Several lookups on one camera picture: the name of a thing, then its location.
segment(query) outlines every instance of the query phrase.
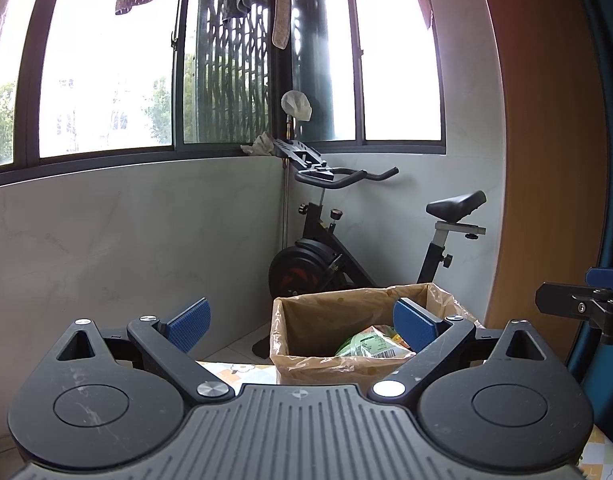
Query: white wall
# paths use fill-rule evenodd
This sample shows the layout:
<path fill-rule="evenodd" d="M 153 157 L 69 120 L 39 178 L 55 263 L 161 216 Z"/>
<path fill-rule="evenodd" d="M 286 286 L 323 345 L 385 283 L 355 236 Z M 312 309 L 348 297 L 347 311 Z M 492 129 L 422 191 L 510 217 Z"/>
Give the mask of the white wall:
<path fill-rule="evenodd" d="M 11 397 L 67 326 L 170 317 L 206 296 L 206 357 L 269 317 L 282 163 L 162 162 L 0 188 L 0 436 Z"/>
<path fill-rule="evenodd" d="M 415 283 L 433 236 L 427 203 L 482 189 L 487 203 L 464 222 L 487 228 L 479 240 L 450 234 L 449 269 L 436 283 L 484 319 L 497 261 L 504 200 L 504 99 L 493 26 L 486 0 L 432 0 L 444 91 L 447 154 L 328 155 L 332 166 L 400 173 L 387 182 L 361 182 L 328 191 L 331 207 L 344 216 L 336 234 L 380 285 Z M 403 121 L 415 118 L 403 118 Z M 292 180 L 292 240 L 304 217 L 297 205 L 319 192 Z"/>

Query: barcode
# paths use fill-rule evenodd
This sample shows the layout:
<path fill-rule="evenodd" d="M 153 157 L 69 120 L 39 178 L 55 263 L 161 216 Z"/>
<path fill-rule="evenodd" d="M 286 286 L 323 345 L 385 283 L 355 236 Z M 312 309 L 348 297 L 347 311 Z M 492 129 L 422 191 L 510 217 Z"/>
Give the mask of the barcode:
<path fill-rule="evenodd" d="M 373 357 L 378 357 L 378 358 L 395 357 L 395 350 L 390 348 L 389 350 L 384 350 L 383 352 L 380 352 L 379 354 L 375 354 Z"/>

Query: handlebar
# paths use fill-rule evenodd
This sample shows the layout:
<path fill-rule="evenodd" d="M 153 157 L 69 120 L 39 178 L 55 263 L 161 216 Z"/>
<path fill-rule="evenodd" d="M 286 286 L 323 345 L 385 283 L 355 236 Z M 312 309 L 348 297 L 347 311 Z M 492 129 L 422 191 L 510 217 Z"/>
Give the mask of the handlebar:
<path fill-rule="evenodd" d="M 315 187 L 322 187 L 324 189 L 342 189 L 343 187 L 355 184 L 360 180 L 375 180 L 382 181 L 398 174 L 400 170 L 397 168 L 391 168 L 384 173 L 375 174 L 369 173 L 366 170 L 351 170 L 349 168 L 330 168 L 329 170 L 302 170 L 296 173 L 296 180 L 304 184 L 310 184 Z M 332 180 L 333 175 L 345 174 L 340 180 Z"/>

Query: window glass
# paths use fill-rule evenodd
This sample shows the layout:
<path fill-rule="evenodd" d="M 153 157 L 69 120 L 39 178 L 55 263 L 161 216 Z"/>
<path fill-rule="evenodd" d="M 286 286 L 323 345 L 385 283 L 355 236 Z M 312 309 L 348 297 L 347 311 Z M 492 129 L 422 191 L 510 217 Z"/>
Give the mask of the window glass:
<path fill-rule="evenodd" d="M 0 166 L 13 162 L 13 108 L 20 59 L 35 0 L 9 0 L 0 37 Z"/>
<path fill-rule="evenodd" d="M 222 21 L 224 0 L 189 0 L 184 142 L 253 142 L 269 132 L 269 0 Z"/>
<path fill-rule="evenodd" d="M 313 112 L 296 138 L 355 139 L 355 96 L 348 0 L 292 0 L 293 88 Z"/>
<path fill-rule="evenodd" d="M 115 15 L 116 0 L 57 0 L 40 97 L 40 156 L 171 144 L 178 0 Z"/>
<path fill-rule="evenodd" d="M 435 42 L 417 0 L 356 2 L 366 139 L 440 140 Z"/>

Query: exercise bike foot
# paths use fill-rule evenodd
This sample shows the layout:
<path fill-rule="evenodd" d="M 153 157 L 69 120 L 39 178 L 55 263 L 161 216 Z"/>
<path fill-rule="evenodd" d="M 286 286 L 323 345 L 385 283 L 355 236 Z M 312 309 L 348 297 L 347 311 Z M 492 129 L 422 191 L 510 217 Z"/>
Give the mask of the exercise bike foot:
<path fill-rule="evenodd" d="M 268 359 L 270 352 L 270 336 L 260 339 L 251 347 L 251 351 L 260 359 Z"/>

